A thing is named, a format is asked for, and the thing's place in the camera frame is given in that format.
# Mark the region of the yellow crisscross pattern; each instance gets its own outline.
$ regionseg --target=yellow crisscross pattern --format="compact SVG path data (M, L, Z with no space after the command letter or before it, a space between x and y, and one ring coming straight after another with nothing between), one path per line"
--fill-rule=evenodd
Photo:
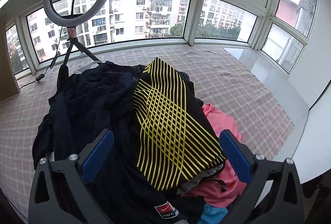
M133 95L141 125L137 167L157 190L171 189L225 160L217 139L186 112L186 85L159 58L144 72Z

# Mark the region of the blue gripper pad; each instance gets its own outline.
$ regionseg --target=blue gripper pad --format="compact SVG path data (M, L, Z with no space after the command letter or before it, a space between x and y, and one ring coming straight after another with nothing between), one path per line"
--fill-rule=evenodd
M218 141L239 180L249 184L252 180L252 167L239 148L244 145L229 130L222 131Z
M107 131L82 165L80 178L84 184L93 182L113 144L114 135L111 131Z

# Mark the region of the pink garment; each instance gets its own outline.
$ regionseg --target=pink garment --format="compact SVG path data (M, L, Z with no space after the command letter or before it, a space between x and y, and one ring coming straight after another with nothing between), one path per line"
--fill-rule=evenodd
M238 141L241 140L241 135L237 131L237 125L233 117L217 110L212 104L203 105L202 110L217 137L219 137L221 131L229 129ZM223 208L232 203L237 195L241 194L246 187L245 183L239 181L228 160L225 162L223 171L215 175L214 178L223 180L226 184L227 191L221 192L221 186L216 181L203 179L198 186L191 189L185 195L203 196L205 202L214 207Z

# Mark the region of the light blue cloth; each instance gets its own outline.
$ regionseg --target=light blue cloth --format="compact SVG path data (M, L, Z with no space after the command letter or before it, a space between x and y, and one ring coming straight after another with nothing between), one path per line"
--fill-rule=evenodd
M205 203L204 212L197 224L219 224L227 213L226 208L218 208Z

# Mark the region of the silver screw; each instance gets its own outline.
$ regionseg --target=silver screw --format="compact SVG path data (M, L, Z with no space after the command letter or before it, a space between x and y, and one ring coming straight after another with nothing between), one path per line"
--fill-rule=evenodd
M293 164L293 163L294 163L294 161L293 161L291 158L287 158L287 159L286 159L286 162L287 162L288 164Z
M44 164L46 161L47 161L46 158L41 158L40 161L39 161L39 163L40 163L40 164Z
M69 159L70 159L70 160L76 160L77 158L78 158L77 154L71 154L71 155L69 156Z
M258 160L264 160L264 156L263 156L262 154L260 154L260 153L257 153L257 154L255 155L255 157L256 157L256 159L258 159Z

